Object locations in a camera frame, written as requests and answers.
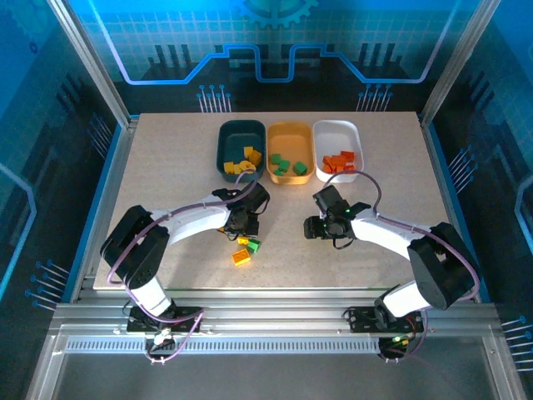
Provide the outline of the dark teal plastic container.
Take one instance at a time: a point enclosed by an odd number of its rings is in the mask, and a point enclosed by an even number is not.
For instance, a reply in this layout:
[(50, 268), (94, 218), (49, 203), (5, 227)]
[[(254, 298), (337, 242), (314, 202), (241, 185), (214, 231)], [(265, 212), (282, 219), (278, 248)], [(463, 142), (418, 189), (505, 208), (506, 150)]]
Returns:
[(235, 173), (224, 173), (223, 163), (233, 162), (239, 164), (249, 161), (244, 157), (243, 148), (253, 147), (262, 153), (262, 162), (256, 167), (259, 177), (262, 176), (266, 167), (266, 128), (257, 120), (232, 120), (221, 125), (217, 143), (217, 171), (222, 178), (234, 183), (237, 180)]

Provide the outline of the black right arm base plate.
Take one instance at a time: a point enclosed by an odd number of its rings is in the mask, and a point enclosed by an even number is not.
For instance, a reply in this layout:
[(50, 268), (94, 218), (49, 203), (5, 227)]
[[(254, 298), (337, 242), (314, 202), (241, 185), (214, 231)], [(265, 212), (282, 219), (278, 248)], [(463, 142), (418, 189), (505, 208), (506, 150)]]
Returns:
[(348, 307), (342, 314), (351, 333), (422, 333), (424, 323), (420, 312), (394, 317), (381, 307)]

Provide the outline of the aluminium side rail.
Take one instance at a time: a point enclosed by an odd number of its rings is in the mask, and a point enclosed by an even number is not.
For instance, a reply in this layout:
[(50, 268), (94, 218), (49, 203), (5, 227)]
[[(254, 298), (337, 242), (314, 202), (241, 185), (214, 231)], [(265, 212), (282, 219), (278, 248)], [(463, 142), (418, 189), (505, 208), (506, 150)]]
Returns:
[(138, 115), (133, 116), (128, 127), (117, 127), (113, 135), (62, 295), (64, 303), (76, 302), (86, 277), (97, 271), (138, 122)]
[(436, 135), (436, 130), (430, 123), (428, 126), (421, 125), (421, 132), (426, 143), (426, 148), (431, 160), (434, 174), (436, 176), (436, 181), (446, 210), (446, 216), (448, 217), (450, 224), (456, 228), (467, 249), (470, 251), (471, 256), (474, 258), (479, 267), (480, 291), (476, 301), (479, 303), (490, 303), (491, 298), (487, 290), (486, 282), (483, 278), (482, 268), (476, 255), (473, 242), (471, 241), (466, 220), (461, 210), (459, 198), (453, 186), (445, 154), (442, 150), (439, 138)]

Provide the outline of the aluminium frame cross beam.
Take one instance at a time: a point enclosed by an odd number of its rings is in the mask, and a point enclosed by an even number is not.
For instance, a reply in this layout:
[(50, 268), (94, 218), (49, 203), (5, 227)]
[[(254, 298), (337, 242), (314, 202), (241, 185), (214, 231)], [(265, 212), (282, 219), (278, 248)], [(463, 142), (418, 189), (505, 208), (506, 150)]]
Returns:
[[(345, 308), (206, 307), (200, 332), (215, 337), (347, 337)], [(129, 309), (122, 302), (67, 304), (57, 307), (50, 323), (55, 333), (110, 336), (126, 333)], [(434, 337), (501, 335), (496, 309), (490, 304), (463, 304), (427, 312), (427, 334)]]

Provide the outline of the yellow plastic container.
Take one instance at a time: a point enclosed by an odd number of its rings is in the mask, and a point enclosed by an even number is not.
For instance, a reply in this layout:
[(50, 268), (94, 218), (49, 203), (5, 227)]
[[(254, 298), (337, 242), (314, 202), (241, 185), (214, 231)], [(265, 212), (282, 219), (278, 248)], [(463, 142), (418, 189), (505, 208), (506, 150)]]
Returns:
[[(281, 155), (281, 160), (288, 160), (290, 167), (284, 176), (277, 176), (274, 171), (279, 164), (272, 164), (272, 154)], [(304, 176), (297, 176), (292, 167), (303, 162), (308, 167)], [(266, 170), (271, 180), (279, 185), (303, 185), (309, 182), (315, 172), (314, 143), (310, 126), (305, 122), (274, 122), (266, 131)]]

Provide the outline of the aluminium frame post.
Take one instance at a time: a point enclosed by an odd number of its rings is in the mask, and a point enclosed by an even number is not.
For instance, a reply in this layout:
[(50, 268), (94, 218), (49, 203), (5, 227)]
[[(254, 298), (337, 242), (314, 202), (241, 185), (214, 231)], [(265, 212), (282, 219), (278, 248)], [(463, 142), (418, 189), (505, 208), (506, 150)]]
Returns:
[(96, 84), (106, 105), (117, 123), (126, 129), (133, 129), (138, 117), (132, 117), (127, 110), (118, 90), (112, 82), (101, 58), (85, 32), (82, 23), (68, 0), (46, 0), (56, 19), (72, 44), (83, 66)]
[(480, 0), (478, 3), (422, 109), (422, 129), (427, 129), (432, 123), (500, 4), (501, 0)]

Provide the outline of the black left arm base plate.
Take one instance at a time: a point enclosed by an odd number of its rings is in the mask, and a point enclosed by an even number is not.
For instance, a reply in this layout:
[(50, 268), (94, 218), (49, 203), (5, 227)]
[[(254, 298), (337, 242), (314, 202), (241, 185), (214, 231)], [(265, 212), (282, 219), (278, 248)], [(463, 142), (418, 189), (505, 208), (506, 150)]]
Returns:
[(186, 333), (199, 317), (200, 307), (175, 307), (159, 317), (150, 317), (140, 307), (131, 309), (127, 321), (128, 333), (159, 333), (169, 328), (171, 333)]

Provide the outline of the white plastic container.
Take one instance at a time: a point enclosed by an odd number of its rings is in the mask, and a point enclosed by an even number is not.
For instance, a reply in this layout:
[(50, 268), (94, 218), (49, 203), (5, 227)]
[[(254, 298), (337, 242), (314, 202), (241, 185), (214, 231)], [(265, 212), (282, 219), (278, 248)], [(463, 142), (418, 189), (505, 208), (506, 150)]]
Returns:
[(356, 170), (364, 170), (364, 157), (361, 140), (357, 127), (345, 120), (320, 120), (315, 122), (312, 128), (314, 139), (314, 153), (316, 161), (316, 176), (322, 182), (328, 181), (335, 173), (323, 171), (325, 164), (324, 156), (339, 155), (341, 151), (354, 152)]

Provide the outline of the slotted metal strip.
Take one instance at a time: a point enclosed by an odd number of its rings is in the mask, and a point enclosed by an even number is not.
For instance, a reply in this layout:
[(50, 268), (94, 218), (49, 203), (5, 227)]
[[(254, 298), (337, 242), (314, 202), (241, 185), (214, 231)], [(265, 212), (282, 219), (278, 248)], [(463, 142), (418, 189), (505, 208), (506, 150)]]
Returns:
[[(152, 349), (153, 341), (142, 337), (74, 337), (67, 340), (65, 353), (136, 354), (151, 352), (167, 356), (177, 343)], [(376, 337), (193, 337), (182, 349), (185, 355), (219, 354), (379, 354), (385, 344)]]

